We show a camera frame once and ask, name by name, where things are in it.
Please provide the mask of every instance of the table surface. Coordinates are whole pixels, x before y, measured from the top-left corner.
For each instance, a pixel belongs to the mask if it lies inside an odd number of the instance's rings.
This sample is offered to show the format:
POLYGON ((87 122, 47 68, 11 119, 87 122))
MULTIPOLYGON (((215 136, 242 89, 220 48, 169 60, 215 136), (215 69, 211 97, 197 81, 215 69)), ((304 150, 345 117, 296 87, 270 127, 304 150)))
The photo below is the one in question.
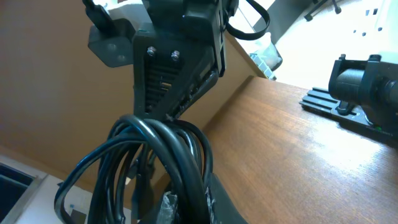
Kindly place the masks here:
POLYGON ((253 78, 206 127, 236 208, 249 223, 398 223, 398 144, 304 111, 307 91, 253 78))

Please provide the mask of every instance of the cable bundle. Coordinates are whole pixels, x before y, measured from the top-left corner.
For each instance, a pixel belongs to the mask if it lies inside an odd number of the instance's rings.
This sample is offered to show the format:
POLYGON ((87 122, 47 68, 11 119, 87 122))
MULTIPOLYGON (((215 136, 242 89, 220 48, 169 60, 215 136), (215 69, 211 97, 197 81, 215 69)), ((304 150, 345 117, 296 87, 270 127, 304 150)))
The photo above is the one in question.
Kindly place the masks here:
POLYGON ((54 200, 55 213, 59 219, 67 224, 73 223, 64 208, 66 194, 82 173, 100 159, 88 223, 124 223, 124 186, 134 156, 141 145, 144 147, 137 157, 138 170, 153 164, 157 156, 170 175, 181 219, 188 223, 209 223, 205 191, 213 169, 213 157, 206 136, 186 121, 162 123, 129 114, 115 122, 107 141, 84 157, 60 186, 54 200), (203 171, 201 149, 204 157, 203 171), (123 157, 125 160, 115 192, 114 181, 123 157))

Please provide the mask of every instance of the black strap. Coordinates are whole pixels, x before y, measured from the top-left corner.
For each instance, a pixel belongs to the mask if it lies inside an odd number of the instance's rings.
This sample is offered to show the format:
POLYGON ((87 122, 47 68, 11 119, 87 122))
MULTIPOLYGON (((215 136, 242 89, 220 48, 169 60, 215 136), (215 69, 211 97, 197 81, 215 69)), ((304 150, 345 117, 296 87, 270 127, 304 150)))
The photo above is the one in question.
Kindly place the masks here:
POLYGON ((242 32, 238 29, 235 29, 234 27, 231 26, 231 24, 229 24, 229 22, 226 23, 226 30, 234 37, 241 39, 241 40, 257 40, 258 38, 262 37, 264 34, 266 34, 267 29, 269 27, 269 23, 270 23, 270 17, 268 12, 266 11, 266 9, 264 9, 260 4, 258 4, 256 1, 254 0, 246 0, 262 17, 262 19, 264 19, 264 21, 266 22, 266 27, 259 31, 259 32, 255 32, 255 33, 245 33, 242 32))

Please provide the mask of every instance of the white floor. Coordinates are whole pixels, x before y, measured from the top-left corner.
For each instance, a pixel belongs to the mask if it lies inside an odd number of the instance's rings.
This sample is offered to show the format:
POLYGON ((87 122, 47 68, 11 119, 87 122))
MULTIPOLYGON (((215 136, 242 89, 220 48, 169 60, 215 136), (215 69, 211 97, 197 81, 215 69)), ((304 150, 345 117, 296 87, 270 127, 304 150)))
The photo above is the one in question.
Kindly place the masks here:
POLYGON ((372 40, 377 41, 377 35, 382 32, 377 30, 381 24, 382 2, 341 0, 337 4, 342 12, 335 14, 332 1, 328 1, 313 20, 307 22, 303 16, 311 5, 275 45, 284 59, 274 72, 277 82, 327 89, 334 61, 341 54, 346 54, 347 59, 367 60, 376 47, 372 40), (366 10, 369 10, 368 16, 365 16, 366 10))

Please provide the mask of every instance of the black caster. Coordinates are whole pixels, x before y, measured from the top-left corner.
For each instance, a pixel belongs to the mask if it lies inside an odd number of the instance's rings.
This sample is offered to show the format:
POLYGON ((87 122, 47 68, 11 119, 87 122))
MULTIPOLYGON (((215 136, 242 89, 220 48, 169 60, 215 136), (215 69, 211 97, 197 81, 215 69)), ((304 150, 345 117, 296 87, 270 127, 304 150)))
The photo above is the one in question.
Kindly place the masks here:
POLYGON ((341 13, 341 8, 340 8, 340 7, 337 7, 337 8, 335 9, 335 12, 336 12, 336 14, 341 13))
POLYGON ((307 22, 310 22, 312 20, 312 16, 311 15, 306 15, 304 16, 305 20, 307 20, 307 22))

